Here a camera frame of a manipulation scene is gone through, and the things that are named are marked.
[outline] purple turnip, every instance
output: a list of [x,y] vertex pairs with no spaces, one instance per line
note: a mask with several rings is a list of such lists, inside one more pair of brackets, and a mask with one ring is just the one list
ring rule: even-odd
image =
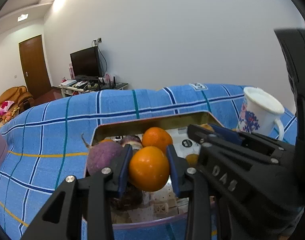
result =
[[117,211],[132,210],[139,207],[143,201],[143,192],[131,183],[127,183],[123,196],[110,199],[110,206]]
[[127,135],[120,141],[121,146],[130,144],[133,148],[133,154],[143,148],[140,138],[137,135]]
[[115,157],[119,157],[123,151],[123,147],[116,142],[106,141],[90,146],[83,138],[83,134],[82,140],[88,148],[86,167],[90,176],[102,168],[108,167],[110,161]]

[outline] wooden door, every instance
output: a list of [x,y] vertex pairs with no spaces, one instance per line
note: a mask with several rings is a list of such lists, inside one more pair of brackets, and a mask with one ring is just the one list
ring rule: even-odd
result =
[[21,67],[28,91],[36,99],[51,90],[45,63],[42,36],[19,43]]

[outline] pink cushion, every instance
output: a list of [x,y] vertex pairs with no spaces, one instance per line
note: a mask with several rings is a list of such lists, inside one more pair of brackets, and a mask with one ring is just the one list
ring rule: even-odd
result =
[[11,105],[15,103],[14,101],[4,101],[2,105],[0,106],[0,115],[4,115],[7,113],[9,108],[11,108]]

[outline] cable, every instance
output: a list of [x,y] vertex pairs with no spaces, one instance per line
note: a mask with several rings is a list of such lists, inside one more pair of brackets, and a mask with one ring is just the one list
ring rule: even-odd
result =
[[89,82],[87,82],[86,83],[86,85],[83,87],[83,91],[84,91],[84,93],[85,93],[85,91],[86,91],[86,88],[88,89],[88,84],[90,84]]
[[100,54],[102,55],[102,57],[104,58],[104,60],[105,60],[105,62],[106,62],[106,70],[105,70],[105,73],[103,74],[103,75],[105,75],[106,74],[106,72],[107,72],[107,61],[106,61],[106,59],[105,59],[105,57],[103,56],[103,54],[101,53],[101,51],[100,51],[100,49],[99,49],[99,46],[97,45],[97,48],[98,48],[98,50],[99,50],[99,52],[100,52]]

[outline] ceiling light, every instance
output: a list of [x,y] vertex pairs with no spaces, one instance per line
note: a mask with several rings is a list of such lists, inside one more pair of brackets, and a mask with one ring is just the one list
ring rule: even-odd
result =
[[22,14],[21,16],[18,17],[18,21],[26,20],[28,18],[28,14]]

